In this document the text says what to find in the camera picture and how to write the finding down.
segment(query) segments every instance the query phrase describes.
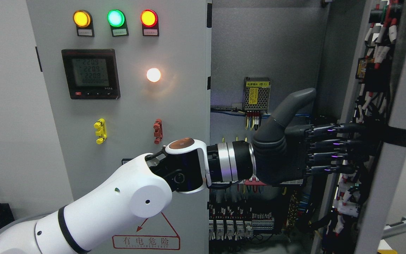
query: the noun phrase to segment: lcd display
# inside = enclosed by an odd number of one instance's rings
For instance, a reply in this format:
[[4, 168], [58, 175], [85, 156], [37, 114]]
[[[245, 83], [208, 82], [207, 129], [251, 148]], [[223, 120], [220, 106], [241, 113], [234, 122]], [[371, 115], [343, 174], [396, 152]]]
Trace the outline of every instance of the lcd display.
[[106, 59], [73, 58], [71, 61], [76, 86], [109, 86]]

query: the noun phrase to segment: robotic arm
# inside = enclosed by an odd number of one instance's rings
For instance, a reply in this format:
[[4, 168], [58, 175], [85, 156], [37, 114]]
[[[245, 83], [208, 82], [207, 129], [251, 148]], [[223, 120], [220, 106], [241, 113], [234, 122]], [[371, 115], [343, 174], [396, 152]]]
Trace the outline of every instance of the robotic arm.
[[184, 138], [156, 154], [140, 155], [82, 198], [44, 218], [18, 223], [0, 233], [0, 254], [87, 253], [115, 233], [161, 212], [169, 205], [173, 191], [195, 193], [213, 182], [246, 180], [252, 174], [271, 185], [301, 179], [310, 169], [300, 141], [317, 130], [287, 125], [314, 98], [315, 89], [290, 94], [259, 128], [251, 144], [236, 141], [206, 146]]

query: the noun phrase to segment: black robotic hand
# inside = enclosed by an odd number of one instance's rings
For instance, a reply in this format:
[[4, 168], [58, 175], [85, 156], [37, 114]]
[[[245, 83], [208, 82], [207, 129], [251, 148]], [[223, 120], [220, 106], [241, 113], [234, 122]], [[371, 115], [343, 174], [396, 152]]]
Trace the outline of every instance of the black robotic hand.
[[[287, 127], [295, 113], [315, 97], [313, 88], [290, 94], [255, 133], [256, 176], [262, 182], [278, 185], [308, 175], [352, 174], [356, 163], [369, 159], [366, 142], [353, 135], [366, 131], [362, 124]], [[338, 137], [338, 133], [349, 137]]]

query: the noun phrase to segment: yellow switch handle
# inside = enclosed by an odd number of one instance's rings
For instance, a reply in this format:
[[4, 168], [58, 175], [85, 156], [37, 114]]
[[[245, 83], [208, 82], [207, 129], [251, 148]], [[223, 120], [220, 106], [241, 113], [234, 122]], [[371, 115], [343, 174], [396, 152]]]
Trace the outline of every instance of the yellow switch handle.
[[96, 132], [95, 132], [96, 136], [102, 136], [104, 135], [104, 129], [103, 128], [99, 128]]
[[97, 144], [101, 145], [107, 138], [107, 132], [106, 132], [106, 120], [104, 119], [98, 119], [98, 121], [96, 121], [93, 124], [93, 127], [95, 129], [97, 129], [95, 131], [95, 135], [98, 137], [97, 139]]
[[104, 141], [106, 141], [107, 136], [103, 135], [102, 137], [97, 139], [97, 144], [101, 145]]

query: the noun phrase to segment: digital meter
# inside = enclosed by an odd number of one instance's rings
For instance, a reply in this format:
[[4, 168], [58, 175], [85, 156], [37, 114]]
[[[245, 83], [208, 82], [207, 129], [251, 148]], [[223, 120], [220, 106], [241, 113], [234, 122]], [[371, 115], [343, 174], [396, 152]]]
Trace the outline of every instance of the digital meter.
[[114, 49], [64, 49], [62, 59], [70, 98], [120, 98]]

